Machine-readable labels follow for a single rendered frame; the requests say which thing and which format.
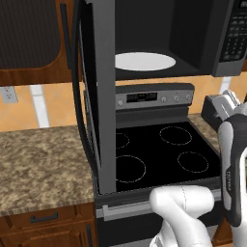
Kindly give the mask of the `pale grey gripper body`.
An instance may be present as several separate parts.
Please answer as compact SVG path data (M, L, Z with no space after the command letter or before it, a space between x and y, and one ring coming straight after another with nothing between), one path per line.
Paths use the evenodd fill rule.
M217 115L224 121L233 114L233 110L240 104L236 94L231 90L225 90L222 95L214 99L214 108Z

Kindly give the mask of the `black microwave oven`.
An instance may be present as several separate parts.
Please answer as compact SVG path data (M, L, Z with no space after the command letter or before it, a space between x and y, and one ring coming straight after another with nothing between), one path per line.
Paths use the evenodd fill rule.
M166 69L116 68L118 80L238 76L247 57L247 0L116 0L116 54L166 55Z

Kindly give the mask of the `white microwave turntable plate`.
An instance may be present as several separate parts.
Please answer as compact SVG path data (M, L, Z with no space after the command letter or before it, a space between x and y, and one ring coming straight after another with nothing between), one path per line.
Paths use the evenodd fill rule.
M158 71L175 64L173 57L160 53L126 52L115 56L115 68L130 71Z

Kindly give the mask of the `black microwave door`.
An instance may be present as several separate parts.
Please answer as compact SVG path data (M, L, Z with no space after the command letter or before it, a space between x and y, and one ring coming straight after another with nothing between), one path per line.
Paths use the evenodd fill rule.
M115 0L80 0L79 41L91 161L100 194L116 191Z

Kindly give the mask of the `black oven door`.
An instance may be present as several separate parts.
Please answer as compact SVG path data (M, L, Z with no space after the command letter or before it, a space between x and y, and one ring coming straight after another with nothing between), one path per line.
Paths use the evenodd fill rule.
M163 219L155 213L105 221L96 210L98 247L150 247Z

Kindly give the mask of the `brown base cupboard door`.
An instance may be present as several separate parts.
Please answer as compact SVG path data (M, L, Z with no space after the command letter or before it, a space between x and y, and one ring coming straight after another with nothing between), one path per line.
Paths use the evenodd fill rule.
M97 247L94 224L90 222L8 233L0 237L0 247L89 247L87 224L91 224L93 247Z

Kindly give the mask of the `black toaster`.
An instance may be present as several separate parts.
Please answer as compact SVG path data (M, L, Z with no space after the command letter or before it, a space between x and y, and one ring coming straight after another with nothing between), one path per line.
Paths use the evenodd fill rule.
M212 127L215 131L218 131L220 124L223 122L217 115L216 109L212 103L212 100L216 95L206 96L204 100L201 117Z

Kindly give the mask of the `black stove with hob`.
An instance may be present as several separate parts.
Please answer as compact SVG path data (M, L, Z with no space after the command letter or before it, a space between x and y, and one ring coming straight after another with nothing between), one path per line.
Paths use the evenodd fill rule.
M116 191L100 194L96 210L149 201L162 185L201 185L220 190L219 152L188 119L195 88L169 83L116 89ZM220 200L200 217L209 234L222 219Z

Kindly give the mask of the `brown wooden drawer front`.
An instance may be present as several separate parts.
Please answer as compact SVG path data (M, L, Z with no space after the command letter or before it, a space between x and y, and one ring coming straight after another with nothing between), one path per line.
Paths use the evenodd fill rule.
M54 212L58 212L58 219L49 220L45 222L39 222L32 224L30 222L31 216L37 218L52 215ZM38 226L49 226L54 224L60 224L64 222L70 222L72 220L89 220L95 217L95 206L93 203L86 203L75 206L63 206L57 208L50 208L45 210L27 212L16 215L2 216L0 217L0 233L7 233L16 229L35 228Z

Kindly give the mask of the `brown wall cupboard door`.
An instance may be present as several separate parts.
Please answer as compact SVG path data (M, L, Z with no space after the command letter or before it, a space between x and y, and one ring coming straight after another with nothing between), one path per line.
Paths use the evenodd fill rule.
M0 0L0 86L64 83L68 69L60 4L73 0Z

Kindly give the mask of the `grey wall outlet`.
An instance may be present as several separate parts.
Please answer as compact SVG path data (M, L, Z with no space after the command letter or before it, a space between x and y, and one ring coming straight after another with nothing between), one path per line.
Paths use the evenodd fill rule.
M0 93L2 94L2 100L5 103L17 103L17 96L14 86L0 87Z

